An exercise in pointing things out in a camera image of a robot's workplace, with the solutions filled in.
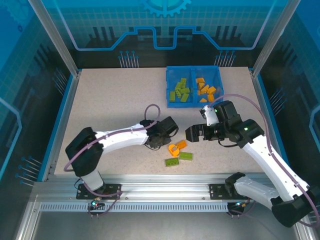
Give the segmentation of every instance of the blue plastic bin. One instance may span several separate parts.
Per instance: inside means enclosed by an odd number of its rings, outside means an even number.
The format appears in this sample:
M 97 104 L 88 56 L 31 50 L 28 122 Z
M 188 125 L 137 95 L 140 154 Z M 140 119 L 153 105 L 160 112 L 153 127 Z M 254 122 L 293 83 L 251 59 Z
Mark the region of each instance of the blue plastic bin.
M 175 102 L 170 102 L 170 92 L 175 91 L 175 87 L 182 78 L 186 79 L 186 88 L 190 88 L 187 102 L 180 102 L 175 96 Z M 220 71 L 218 66 L 167 66 L 166 67 L 166 99 L 168 108 L 202 108 L 210 102 L 199 102 L 202 98 L 208 100 L 208 94 L 198 95 L 196 79 L 204 78 L 205 84 L 215 87 L 214 99 L 224 94 Z

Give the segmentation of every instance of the green block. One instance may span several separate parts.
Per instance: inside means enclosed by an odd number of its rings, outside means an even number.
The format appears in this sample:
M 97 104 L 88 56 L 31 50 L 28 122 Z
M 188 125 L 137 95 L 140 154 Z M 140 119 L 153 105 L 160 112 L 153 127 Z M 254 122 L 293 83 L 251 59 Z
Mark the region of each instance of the green block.
M 179 89 L 175 90 L 176 96 L 180 99 L 182 94 L 180 93 Z
M 188 87 L 187 88 L 181 88 L 180 93 L 181 94 L 188 94 L 188 93 L 190 93 L 190 89 Z
M 185 103 L 188 100 L 189 94 L 188 93 L 184 93 L 181 97 L 180 102 Z
M 190 152 L 180 152 L 179 159 L 181 160 L 192 160 L 193 154 Z
M 178 83 L 175 85 L 174 90 L 180 89 L 180 88 L 181 88 L 181 85 L 182 85 L 182 82 L 178 82 Z
M 174 91 L 170 92 L 169 100 L 171 103 L 174 103 L 176 101 L 176 93 Z
M 166 167 L 172 167 L 172 166 L 179 165 L 179 159 L 177 157 L 169 158 L 169 159 L 166 159 L 164 161 L 165 161 L 165 166 Z

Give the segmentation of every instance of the speckled tabletop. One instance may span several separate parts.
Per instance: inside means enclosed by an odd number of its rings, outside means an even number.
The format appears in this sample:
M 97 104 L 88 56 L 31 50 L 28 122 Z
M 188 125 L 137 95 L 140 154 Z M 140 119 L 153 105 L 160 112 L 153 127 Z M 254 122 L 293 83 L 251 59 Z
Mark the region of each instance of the speckled tabletop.
M 225 94 L 241 94 L 258 104 L 247 67 L 221 67 Z M 86 127 L 94 131 L 112 131 L 135 125 L 144 119 L 145 108 L 155 103 L 161 108 L 160 120 L 171 116 L 179 126 L 172 143 L 185 139 L 185 129 L 205 123 L 198 108 L 167 108 L 165 68 L 83 69 L 56 164 L 56 175 L 64 172 L 68 162 L 66 146 Z M 254 119 L 263 126 L 258 111 L 242 99 L 230 98 L 241 118 Z M 150 108 L 148 119 L 157 110 Z M 181 160 L 178 166 L 165 167 L 171 158 L 163 146 L 152 151 L 144 145 L 129 146 L 103 155 L 98 164 L 101 174 L 215 174 L 262 172 L 260 166 L 238 147 L 224 148 L 216 141 L 190 143 L 183 150 L 193 153 L 193 160 Z

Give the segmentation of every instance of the glass panel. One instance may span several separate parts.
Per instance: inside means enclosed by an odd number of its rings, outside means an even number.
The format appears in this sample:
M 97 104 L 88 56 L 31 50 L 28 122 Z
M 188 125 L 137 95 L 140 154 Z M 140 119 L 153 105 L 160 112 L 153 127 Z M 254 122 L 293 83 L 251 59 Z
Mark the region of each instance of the glass panel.
M 79 68 L 252 67 L 287 0 L 45 0 Z
M 70 73 L 28 1 L 1 4 L 0 239 L 14 239 Z
M 271 110 L 289 163 L 320 184 L 320 6 L 300 2 L 262 68 Z

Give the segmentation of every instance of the blue gear logo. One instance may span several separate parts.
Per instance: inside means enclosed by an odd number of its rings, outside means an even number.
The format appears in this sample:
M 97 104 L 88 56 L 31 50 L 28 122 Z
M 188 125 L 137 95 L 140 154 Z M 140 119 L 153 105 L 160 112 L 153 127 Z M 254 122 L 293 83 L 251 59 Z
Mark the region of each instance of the blue gear logo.
M 181 10 L 187 9 L 186 5 L 190 4 L 191 0 L 142 0 L 141 3 L 150 14 L 166 18 L 168 15 L 173 17 L 174 14 L 180 14 Z
M 18 24 L 22 24 L 28 18 L 29 3 L 27 0 L 0 0 L 0 7 L 6 7 L 10 16 Z

